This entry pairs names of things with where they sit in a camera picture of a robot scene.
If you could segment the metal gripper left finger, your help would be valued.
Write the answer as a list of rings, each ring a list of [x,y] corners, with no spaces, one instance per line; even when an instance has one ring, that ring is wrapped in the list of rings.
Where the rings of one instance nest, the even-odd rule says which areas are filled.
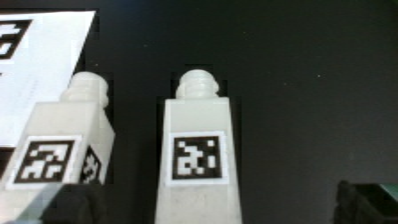
[[[108,224],[104,191],[99,184],[62,186],[40,214],[42,224]]]

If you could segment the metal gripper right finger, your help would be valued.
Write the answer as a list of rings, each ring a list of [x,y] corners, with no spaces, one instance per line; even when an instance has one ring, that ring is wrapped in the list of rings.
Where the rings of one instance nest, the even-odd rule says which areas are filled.
[[[398,184],[341,181],[334,224],[398,224]]]

